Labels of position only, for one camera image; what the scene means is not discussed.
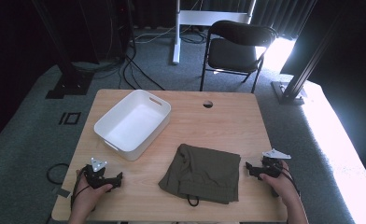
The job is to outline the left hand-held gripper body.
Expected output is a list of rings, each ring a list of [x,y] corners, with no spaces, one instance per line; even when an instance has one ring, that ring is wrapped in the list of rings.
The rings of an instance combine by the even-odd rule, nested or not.
[[[87,179],[87,182],[93,189],[98,189],[104,185],[110,184],[113,182],[117,182],[118,179],[116,177],[113,178],[105,178],[104,174],[106,171],[106,161],[99,161],[95,158],[91,158],[91,163],[87,164],[84,167],[84,175]]]

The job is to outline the person's right hand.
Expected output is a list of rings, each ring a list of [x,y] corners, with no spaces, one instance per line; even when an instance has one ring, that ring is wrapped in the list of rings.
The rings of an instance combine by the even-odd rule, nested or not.
[[[282,161],[282,165],[283,169],[279,177],[260,174],[260,178],[276,191],[286,207],[293,207],[300,202],[300,197],[290,180],[289,166],[284,161]]]

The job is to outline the dark curtain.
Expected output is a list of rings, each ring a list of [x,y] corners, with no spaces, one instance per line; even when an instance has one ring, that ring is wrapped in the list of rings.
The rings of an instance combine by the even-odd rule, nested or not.
[[[251,23],[272,27],[279,36],[296,39],[317,0],[256,0]]]

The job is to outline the white metal desk frame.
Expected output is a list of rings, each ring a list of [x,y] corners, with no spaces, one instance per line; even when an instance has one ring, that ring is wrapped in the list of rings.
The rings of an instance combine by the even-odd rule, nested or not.
[[[180,26],[195,25],[195,26],[211,26],[216,21],[228,20],[250,24],[257,0],[251,0],[247,12],[227,12],[227,11],[202,11],[180,8],[181,0],[176,0],[176,34],[173,50],[173,64],[180,62]]]

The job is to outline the olive green pants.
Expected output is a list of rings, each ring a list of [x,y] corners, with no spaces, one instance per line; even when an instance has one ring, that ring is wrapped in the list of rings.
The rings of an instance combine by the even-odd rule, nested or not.
[[[240,161],[238,154],[181,144],[158,185],[191,206],[238,202]]]

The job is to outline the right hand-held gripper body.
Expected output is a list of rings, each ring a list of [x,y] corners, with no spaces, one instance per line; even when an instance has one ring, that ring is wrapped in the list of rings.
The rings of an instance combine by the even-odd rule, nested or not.
[[[278,177],[272,177],[265,173],[260,173],[262,181],[269,184],[281,198],[287,198],[291,194],[291,177],[288,171],[288,165],[281,160],[266,159],[266,165],[273,171],[279,173]]]

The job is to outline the black metal stand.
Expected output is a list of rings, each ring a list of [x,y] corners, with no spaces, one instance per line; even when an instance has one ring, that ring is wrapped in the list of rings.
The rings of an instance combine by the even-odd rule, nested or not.
[[[39,30],[49,48],[53,60],[61,71],[61,76],[47,99],[63,99],[65,95],[86,95],[92,83],[94,73],[81,72],[72,65],[52,18],[48,13],[44,0],[30,0],[39,18]]]
[[[282,75],[292,75],[292,79],[272,82],[281,105],[304,104],[304,83],[328,49],[350,3],[351,0],[316,1],[281,70]]]

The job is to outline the black folding chair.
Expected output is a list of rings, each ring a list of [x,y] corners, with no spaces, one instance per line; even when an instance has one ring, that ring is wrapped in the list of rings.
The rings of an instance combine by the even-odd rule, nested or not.
[[[251,89],[254,92],[265,53],[277,37],[277,31],[268,26],[236,21],[214,22],[207,32],[200,91],[204,89],[205,72],[219,70],[244,76],[243,83],[256,73]]]

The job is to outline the white plastic bin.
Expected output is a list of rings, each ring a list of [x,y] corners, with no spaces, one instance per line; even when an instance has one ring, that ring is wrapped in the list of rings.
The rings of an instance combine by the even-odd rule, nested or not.
[[[162,98],[136,90],[107,111],[94,131],[123,159],[135,161],[167,126],[171,111]]]

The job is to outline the person's left hand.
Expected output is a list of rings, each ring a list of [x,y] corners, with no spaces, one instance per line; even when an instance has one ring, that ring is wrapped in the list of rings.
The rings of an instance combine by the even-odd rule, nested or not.
[[[72,213],[86,217],[97,205],[101,197],[112,189],[112,185],[106,184],[98,189],[91,187],[84,175],[77,170],[77,191],[74,195]]]

